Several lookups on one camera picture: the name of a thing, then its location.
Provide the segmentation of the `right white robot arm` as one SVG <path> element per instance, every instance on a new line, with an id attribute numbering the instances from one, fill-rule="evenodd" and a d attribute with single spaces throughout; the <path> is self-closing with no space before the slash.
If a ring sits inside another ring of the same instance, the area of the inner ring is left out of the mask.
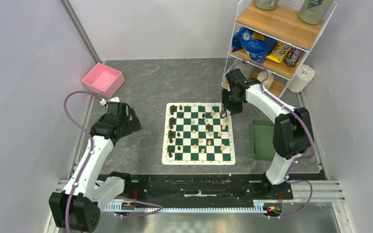
<path id="1" fill-rule="evenodd" d="M 247 79 L 240 69 L 229 71 L 225 76 L 229 83 L 229 88 L 221 92 L 225 111 L 236 115 L 242 112 L 244 103 L 250 103 L 274 124 L 272 144 L 275 156 L 257 191 L 257 194 L 272 199 L 285 188 L 293 164 L 308 148 L 313 147 L 309 111 L 276 98 L 262 81 Z"/>

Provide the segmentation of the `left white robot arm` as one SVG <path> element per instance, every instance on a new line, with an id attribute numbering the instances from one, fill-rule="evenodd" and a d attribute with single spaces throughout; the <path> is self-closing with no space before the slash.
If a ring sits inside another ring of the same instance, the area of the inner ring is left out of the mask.
<path id="1" fill-rule="evenodd" d="M 141 130 L 132 107 L 115 97 L 107 101 L 106 114 L 91 127 L 88 147 L 71 179 L 61 192 L 53 192 L 49 206 L 56 227 L 93 232 L 101 211 L 117 196 L 128 198 L 133 192 L 128 173 L 100 175 L 101 168 L 121 139 Z"/>

